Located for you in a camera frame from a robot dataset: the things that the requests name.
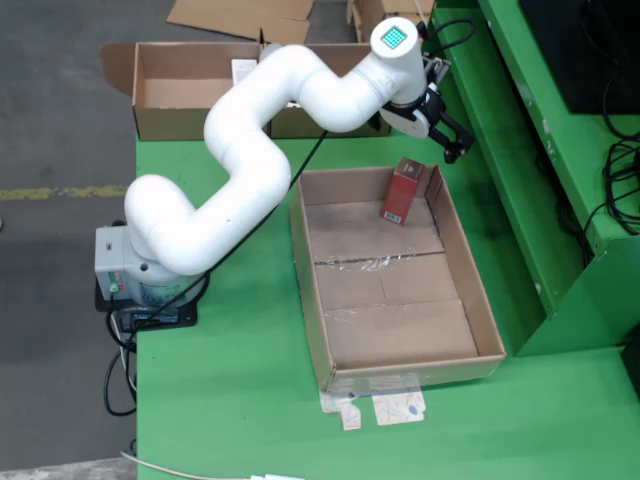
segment green workbench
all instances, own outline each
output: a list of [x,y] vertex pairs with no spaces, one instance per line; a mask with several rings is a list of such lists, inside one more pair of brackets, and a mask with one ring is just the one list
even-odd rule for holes
[[[449,113],[469,126],[453,79]],[[278,144],[296,169],[314,140]],[[193,474],[306,479],[637,478],[640,404],[615,348],[514,357],[544,316],[481,148],[442,163],[430,140],[328,139],[310,168],[440,163],[510,356],[487,379],[424,390],[423,422],[361,430],[325,415],[307,349],[287,205],[211,278],[193,328],[142,332],[138,454]],[[138,142],[137,173],[201,204],[226,180],[202,142]],[[138,467],[141,480],[169,478]]]
[[[640,237],[624,232],[602,209],[588,229],[588,242],[596,256],[585,268],[578,241],[558,223],[557,198],[549,180],[536,167],[538,155],[549,157],[584,227],[591,212],[604,201],[601,171],[615,137],[601,116],[567,110],[519,0],[441,3],[460,8],[436,9],[436,26],[461,17],[472,18],[476,24],[470,41],[445,54],[453,62],[452,74],[478,139],[477,147],[542,306],[537,325],[516,348],[518,353],[555,353],[621,343],[639,320],[635,286],[640,283],[636,267]],[[466,25],[454,25],[440,38],[451,42],[467,31]],[[640,129],[638,116],[612,118],[625,131]],[[533,133],[528,121],[533,124]],[[536,142],[545,153],[538,153]],[[635,179],[625,183],[616,187],[616,194],[637,186]],[[620,206],[634,211],[640,205],[638,198],[640,195],[629,197]]]

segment cardboard sheet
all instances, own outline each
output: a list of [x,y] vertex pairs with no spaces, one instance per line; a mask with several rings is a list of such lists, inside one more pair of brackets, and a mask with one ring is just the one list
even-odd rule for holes
[[[290,16],[300,15],[294,0],[276,3],[291,3],[293,7]],[[309,22],[306,19],[278,16],[268,8],[269,4],[270,2],[257,0],[176,0],[167,22],[254,39],[259,37],[262,30],[267,42],[304,43]]]

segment white cable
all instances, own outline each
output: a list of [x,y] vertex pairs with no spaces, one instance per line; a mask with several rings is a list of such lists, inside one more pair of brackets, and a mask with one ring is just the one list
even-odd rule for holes
[[413,0],[413,3],[415,4],[416,8],[418,9],[418,15],[420,15],[420,20],[422,20],[422,23],[424,23],[425,28],[429,25],[427,23],[427,19],[424,18],[424,12],[422,11],[422,7],[420,6],[420,1],[419,0]]
[[[118,324],[116,323],[116,319],[113,316],[113,313],[111,314],[111,326],[113,327],[113,331],[116,334],[118,340],[122,341],[122,338],[120,338],[120,330],[118,330]],[[122,369],[124,370],[124,374],[127,375],[127,364],[124,361],[124,348],[122,347],[120,347],[120,359],[122,360]],[[136,384],[133,383],[133,380],[131,380],[131,377],[129,375],[127,375],[127,381],[129,382],[131,388],[133,388],[133,391],[137,392],[138,389],[136,388]]]
[[144,465],[148,468],[153,468],[154,470],[158,470],[159,472],[169,473],[171,475],[175,475],[176,477],[182,478],[190,478],[192,480],[246,480],[244,478],[216,478],[216,477],[201,477],[200,475],[191,475],[190,473],[182,473],[177,472],[175,470],[171,470],[169,468],[161,467],[160,465],[155,465],[153,463],[145,462],[144,460],[140,460],[139,458],[134,457],[133,455],[129,455],[125,452],[120,452],[127,460],[131,460],[132,462],[137,463],[138,465]]

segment cardboard box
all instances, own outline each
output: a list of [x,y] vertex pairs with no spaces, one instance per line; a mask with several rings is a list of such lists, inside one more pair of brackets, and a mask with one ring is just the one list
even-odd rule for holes
[[471,380],[505,358],[437,166],[403,228],[380,217],[393,168],[304,173],[293,248],[318,386],[369,392]]
[[258,38],[304,43],[312,0],[176,0],[168,23]]
[[[420,0],[427,21],[435,5],[435,0]],[[347,22],[353,23],[361,43],[369,43],[375,26],[385,18],[394,16],[404,17],[414,25],[421,20],[413,0],[347,0]]]
[[[309,45],[338,75],[370,51],[369,45]],[[233,85],[234,59],[258,60],[258,43],[110,44],[100,50],[107,82],[132,97],[141,140],[201,140],[213,104]],[[346,134],[388,135],[391,127],[369,125]],[[301,108],[285,108],[265,126],[272,138],[318,137],[322,129]]]

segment open cardboard box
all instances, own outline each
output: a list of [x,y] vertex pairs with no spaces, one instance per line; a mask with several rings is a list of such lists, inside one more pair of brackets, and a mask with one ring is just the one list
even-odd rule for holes
[[291,228],[318,385],[394,390],[490,375],[506,353],[449,189],[428,166],[404,226],[393,168],[304,173]]
[[[370,51],[369,45],[308,45],[338,75]],[[213,104],[233,86],[231,60],[258,60],[258,43],[136,43],[105,45],[100,60],[107,82],[132,97],[141,140],[201,140]],[[346,134],[388,135],[382,119]],[[265,126],[272,138],[319,137],[322,129],[299,107],[286,107]]]

